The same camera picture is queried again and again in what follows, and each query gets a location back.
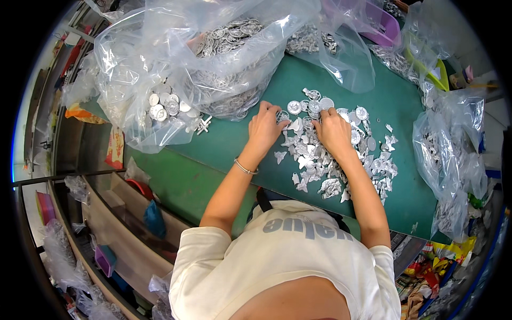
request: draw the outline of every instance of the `blue plastic bag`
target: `blue plastic bag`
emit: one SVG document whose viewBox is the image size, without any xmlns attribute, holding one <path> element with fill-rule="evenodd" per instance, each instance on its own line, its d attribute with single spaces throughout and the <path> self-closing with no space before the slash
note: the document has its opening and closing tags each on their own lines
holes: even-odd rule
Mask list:
<svg viewBox="0 0 512 320">
<path fill-rule="evenodd" d="M 165 223 L 163 222 L 162 213 L 157 207 L 155 200 L 151 200 L 144 212 L 144 224 L 151 231 L 151 233 L 160 239 L 165 237 Z"/>
</svg>

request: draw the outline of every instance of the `white t-shirt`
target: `white t-shirt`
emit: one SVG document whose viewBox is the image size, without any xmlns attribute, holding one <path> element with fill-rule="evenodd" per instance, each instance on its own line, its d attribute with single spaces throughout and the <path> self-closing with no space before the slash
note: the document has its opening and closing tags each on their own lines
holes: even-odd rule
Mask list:
<svg viewBox="0 0 512 320">
<path fill-rule="evenodd" d="M 183 231 L 169 291 L 176 320 L 229 319 L 258 293 L 306 276 L 330 280 L 351 320 L 400 319 L 388 247 L 367 249 L 311 205 L 271 204 L 234 241 L 216 227 Z"/>
</svg>

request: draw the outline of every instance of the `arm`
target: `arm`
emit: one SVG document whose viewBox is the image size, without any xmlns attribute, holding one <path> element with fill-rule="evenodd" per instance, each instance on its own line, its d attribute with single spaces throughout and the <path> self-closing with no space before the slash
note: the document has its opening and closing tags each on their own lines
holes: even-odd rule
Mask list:
<svg viewBox="0 0 512 320">
<path fill-rule="evenodd" d="M 260 103 L 260 111 L 249 122 L 249 141 L 238 157 L 242 167 L 255 171 L 282 129 L 290 123 L 288 120 L 275 123 L 275 114 L 280 110 L 279 106 L 266 101 Z M 252 175 L 243 172 L 234 164 L 210 199 L 199 226 L 217 227 L 231 235 L 233 221 L 240 210 L 251 178 Z"/>
<path fill-rule="evenodd" d="M 319 140 L 336 159 L 350 183 L 354 211 L 361 227 L 361 243 L 367 248 L 391 248 L 386 212 L 372 181 L 350 143 L 352 128 L 334 108 L 321 112 L 322 124 L 314 121 Z"/>
</svg>

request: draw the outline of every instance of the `silver bangle bracelet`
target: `silver bangle bracelet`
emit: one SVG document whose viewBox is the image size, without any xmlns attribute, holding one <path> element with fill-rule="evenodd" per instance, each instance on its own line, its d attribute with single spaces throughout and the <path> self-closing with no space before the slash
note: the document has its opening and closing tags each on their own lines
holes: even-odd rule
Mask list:
<svg viewBox="0 0 512 320">
<path fill-rule="evenodd" d="M 238 162 L 238 157 L 234 158 L 234 162 L 237 164 L 237 166 L 240 168 L 240 170 L 242 170 L 243 172 L 245 172 L 248 175 L 257 175 L 258 172 L 260 172 L 260 169 L 258 169 L 258 168 L 256 168 L 255 172 L 252 172 L 252 171 L 247 170 L 246 168 L 242 167 L 242 165 Z"/>
</svg>

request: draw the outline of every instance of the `person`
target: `person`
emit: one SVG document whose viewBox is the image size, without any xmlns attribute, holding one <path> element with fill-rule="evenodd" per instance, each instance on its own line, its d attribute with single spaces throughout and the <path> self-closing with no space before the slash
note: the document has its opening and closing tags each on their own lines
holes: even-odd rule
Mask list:
<svg viewBox="0 0 512 320">
<path fill-rule="evenodd" d="M 265 212 L 257 206 L 231 240 L 251 173 L 290 123 L 276 124 L 280 110 L 261 102 L 240 166 L 228 172 L 199 227 L 183 231 L 169 290 L 173 317 L 400 319 L 386 213 L 352 147 L 350 124 L 334 108 L 313 124 L 350 182 L 361 242 L 324 210 L 297 200 L 271 201 Z"/>
</svg>

